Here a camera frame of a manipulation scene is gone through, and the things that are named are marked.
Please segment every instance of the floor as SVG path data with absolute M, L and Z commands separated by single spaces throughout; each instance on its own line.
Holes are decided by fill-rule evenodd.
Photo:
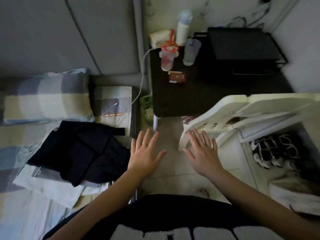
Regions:
M 144 131 L 147 128 L 152 129 L 144 119 L 141 120 L 141 123 L 141 128 Z M 210 198 L 228 202 L 208 179 L 194 171 L 184 152 L 177 150 L 183 131 L 181 117 L 161 118 L 158 123 L 158 131 L 160 135 L 157 151 L 166 149 L 167 154 L 156 171 L 142 182 L 140 186 L 141 194 L 197 195 L 198 189 L 205 188 L 209 192 Z M 222 166 L 226 170 L 238 179 L 249 183 L 250 178 L 245 173 L 248 168 L 244 169 L 243 163 L 241 163 L 246 161 L 246 156 L 237 135 L 226 141 L 218 150 L 218 154 Z

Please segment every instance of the black cloth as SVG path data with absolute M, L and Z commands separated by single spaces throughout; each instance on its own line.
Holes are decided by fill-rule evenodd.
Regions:
M 51 237 L 81 210 L 58 223 L 43 239 Z M 120 224 L 143 232 L 187 227 L 190 233 L 196 227 L 223 228 L 232 232 L 236 227 L 261 226 L 227 203 L 196 196 L 153 194 L 102 219 L 82 239 L 110 239 Z
M 82 180 L 114 181 L 127 170 L 130 159 L 130 150 L 113 136 L 124 134 L 124 128 L 62 121 L 27 163 L 55 170 L 73 186 Z

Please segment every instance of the small box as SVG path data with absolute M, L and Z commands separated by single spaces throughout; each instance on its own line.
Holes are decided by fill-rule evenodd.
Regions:
M 184 72 L 168 72 L 169 74 L 169 82 L 170 83 L 178 83 L 185 84 L 186 83 L 186 74 Z

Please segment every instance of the clear plastic cup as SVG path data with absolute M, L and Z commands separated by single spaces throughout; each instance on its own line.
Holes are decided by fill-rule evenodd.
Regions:
M 174 65 L 174 58 L 176 57 L 176 51 L 178 45 L 173 43 L 169 44 L 167 41 L 161 46 L 161 69 L 163 71 L 170 71 Z
M 196 39 L 188 39 L 184 48 L 183 64 L 192 66 L 201 48 L 201 42 Z

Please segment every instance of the black desk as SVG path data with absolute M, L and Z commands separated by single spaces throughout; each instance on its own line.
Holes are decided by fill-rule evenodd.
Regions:
M 208 44 L 202 43 L 194 65 L 185 66 L 182 63 L 184 48 L 180 47 L 172 71 L 186 73 L 183 85 L 169 83 L 168 72 L 161 69 L 160 49 L 150 51 L 153 109 L 157 117 L 203 114 L 228 95 L 293 92 L 278 68 L 274 75 L 266 76 L 233 75 L 231 72 L 219 75 L 209 58 L 209 50 Z

